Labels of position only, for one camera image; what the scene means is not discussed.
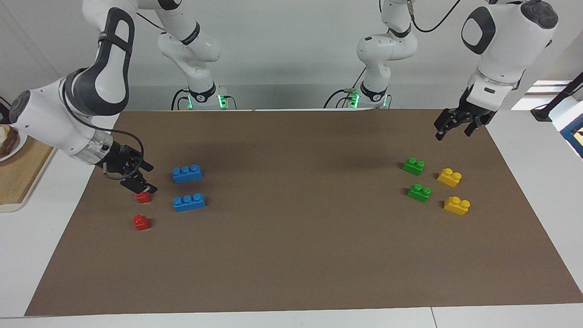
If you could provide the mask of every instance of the white table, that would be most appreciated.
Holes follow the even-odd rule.
[[[112,126],[116,117],[96,124]],[[487,127],[526,198],[583,289],[583,160],[548,123],[501,111]],[[57,152],[22,210],[0,214],[3,327],[411,327],[581,328],[583,303],[377,310],[178,313],[20,318],[85,189],[93,167]]]

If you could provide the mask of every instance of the yellow lego brick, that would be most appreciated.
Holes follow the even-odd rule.
[[[461,179],[462,179],[461,173],[454,172],[450,168],[443,169],[441,171],[441,174],[437,177],[437,181],[443,182],[452,188],[457,186]]]
[[[445,208],[449,212],[453,212],[459,215],[466,214],[470,208],[471,204],[467,200],[461,200],[457,196],[450,197],[446,202]]]

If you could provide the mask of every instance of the white wall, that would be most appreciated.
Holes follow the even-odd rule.
[[[543,75],[548,80],[573,80],[583,72],[583,33],[571,43]]]
[[[216,81],[246,108],[321,107],[330,93],[352,86],[360,73],[358,40],[386,31],[376,1],[184,1],[199,13],[202,28],[223,45],[221,59],[211,66]],[[554,43],[527,70],[522,88],[508,98],[505,109],[522,97],[583,29],[579,10],[574,10],[580,8],[580,0],[551,3],[561,20]],[[80,4],[80,0],[0,0],[0,20],[13,16],[8,25],[19,25],[0,26],[0,94],[14,98],[20,90],[54,80],[51,71],[63,76],[92,63],[97,31],[85,22]],[[391,64],[389,92],[394,108],[439,109],[457,104],[479,60],[463,46],[460,30],[467,15],[484,4],[483,0],[462,1],[440,29],[417,34],[419,50],[413,58]],[[432,26],[450,5],[417,1],[419,25]],[[157,22],[153,13],[145,14]],[[136,28],[130,69],[136,95],[128,109],[168,109],[172,90],[185,85],[184,77],[158,52],[159,32],[140,18],[136,18]],[[19,29],[23,33],[13,32]]]
[[[557,128],[557,131],[561,131],[581,114],[583,114],[583,102],[576,102],[573,98],[569,97],[555,107],[550,112],[549,117],[553,120],[554,127]]]

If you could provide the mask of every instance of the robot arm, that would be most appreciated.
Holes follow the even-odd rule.
[[[381,18],[388,32],[365,37],[357,46],[357,55],[366,65],[364,81],[357,91],[359,107],[382,107],[391,79],[387,62],[409,58],[417,51],[407,0],[385,0]]]
[[[90,124],[93,116],[115,115],[128,100],[128,68],[134,42],[138,0],[84,0],[85,18],[100,30],[99,49],[91,67],[35,90],[27,90],[13,102],[9,120],[17,130],[90,165],[104,174],[119,173],[121,184],[135,193],[157,188],[139,169],[153,166],[143,154],[113,140]]]
[[[552,42],[559,17],[548,3],[489,3],[474,10],[463,26],[463,43],[481,59],[459,106],[443,110],[435,121],[438,140],[461,124],[469,123],[467,136],[488,124],[506,96],[517,88],[526,69]]]
[[[224,90],[213,81],[207,63],[216,62],[220,44],[201,29],[186,9],[186,1],[173,0],[140,2],[141,9],[154,9],[166,29],[158,38],[158,48],[183,71],[192,102],[197,107],[222,109],[226,107],[221,94]]]

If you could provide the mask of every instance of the blue object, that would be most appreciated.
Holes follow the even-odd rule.
[[[206,206],[205,197],[202,194],[186,195],[184,197],[176,197],[172,205],[177,212],[186,212],[203,208]]]
[[[172,179],[176,183],[184,183],[202,179],[201,167],[193,164],[190,168],[188,166],[184,166],[182,169],[173,169]]]

